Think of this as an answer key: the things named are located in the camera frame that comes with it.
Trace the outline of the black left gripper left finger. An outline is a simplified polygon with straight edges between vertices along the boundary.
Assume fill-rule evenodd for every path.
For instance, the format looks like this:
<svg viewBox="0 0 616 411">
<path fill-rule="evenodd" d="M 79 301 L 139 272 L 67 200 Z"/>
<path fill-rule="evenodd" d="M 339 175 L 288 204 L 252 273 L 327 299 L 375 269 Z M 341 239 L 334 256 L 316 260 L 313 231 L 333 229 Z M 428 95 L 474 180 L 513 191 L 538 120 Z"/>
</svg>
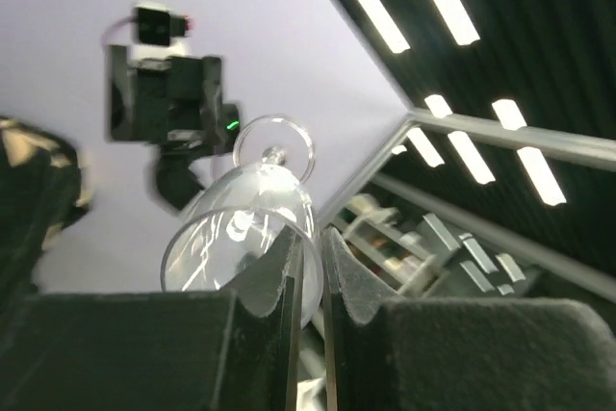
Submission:
<svg viewBox="0 0 616 411">
<path fill-rule="evenodd" d="M 292 410 L 301 238 L 217 292 L 30 295 L 1 323 L 5 410 Z"/>
</svg>

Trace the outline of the clear wine glass back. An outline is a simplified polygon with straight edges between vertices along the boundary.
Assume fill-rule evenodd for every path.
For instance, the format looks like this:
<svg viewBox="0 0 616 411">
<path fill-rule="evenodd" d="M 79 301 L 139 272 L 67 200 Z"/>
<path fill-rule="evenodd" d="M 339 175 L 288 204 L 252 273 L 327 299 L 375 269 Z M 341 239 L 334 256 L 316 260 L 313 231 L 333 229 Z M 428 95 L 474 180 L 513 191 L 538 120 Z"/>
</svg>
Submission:
<svg viewBox="0 0 616 411">
<path fill-rule="evenodd" d="M 165 251 L 165 292 L 216 291 L 264 256 L 288 231 L 303 258 L 301 324 L 323 292 L 318 227 L 304 188 L 316 163 L 309 132 L 287 116 L 260 116 L 240 131 L 233 166 L 201 193 Z"/>
</svg>

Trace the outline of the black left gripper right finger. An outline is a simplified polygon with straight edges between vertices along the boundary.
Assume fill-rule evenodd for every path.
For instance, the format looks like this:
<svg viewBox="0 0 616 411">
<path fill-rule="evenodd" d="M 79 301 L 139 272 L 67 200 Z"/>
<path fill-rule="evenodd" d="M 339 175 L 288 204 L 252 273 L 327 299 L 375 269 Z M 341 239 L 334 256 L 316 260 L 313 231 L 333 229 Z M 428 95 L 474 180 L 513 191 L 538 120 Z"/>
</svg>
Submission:
<svg viewBox="0 0 616 411">
<path fill-rule="evenodd" d="M 321 235 L 331 410 L 611 410 L 615 339 L 568 299 L 398 295 Z"/>
</svg>

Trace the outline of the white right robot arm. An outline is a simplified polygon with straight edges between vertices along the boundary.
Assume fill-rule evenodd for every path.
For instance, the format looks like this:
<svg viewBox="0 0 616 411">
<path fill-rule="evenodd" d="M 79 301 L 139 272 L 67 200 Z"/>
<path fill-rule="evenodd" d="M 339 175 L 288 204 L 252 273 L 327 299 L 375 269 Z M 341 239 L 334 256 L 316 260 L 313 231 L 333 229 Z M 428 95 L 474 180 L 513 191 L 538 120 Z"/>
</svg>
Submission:
<svg viewBox="0 0 616 411">
<path fill-rule="evenodd" d="M 223 101 L 222 58 L 131 62 L 126 46 L 112 44 L 106 79 L 108 139 L 155 146 L 153 189 L 170 208 L 183 210 L 205 189 L 191 164 L 231 153 L 242 128 L 239 105 Z"/>
</svg>

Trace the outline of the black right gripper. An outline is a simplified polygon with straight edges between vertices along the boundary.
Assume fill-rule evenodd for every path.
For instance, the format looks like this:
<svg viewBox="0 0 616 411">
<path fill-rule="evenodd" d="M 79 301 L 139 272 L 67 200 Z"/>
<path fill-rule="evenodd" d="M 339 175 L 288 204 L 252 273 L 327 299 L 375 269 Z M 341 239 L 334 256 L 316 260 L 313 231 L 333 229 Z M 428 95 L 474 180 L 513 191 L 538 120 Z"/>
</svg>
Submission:
<svg viewBox="0 0 616 411">
<path fill-rule="evenodd" d="M 106 53 L 107 135 L 157 146 L 231 148 L 242 128 L 239 105 L 223 101 L 222 57 L 130 60 L 124 45 Z"/>
</svg>

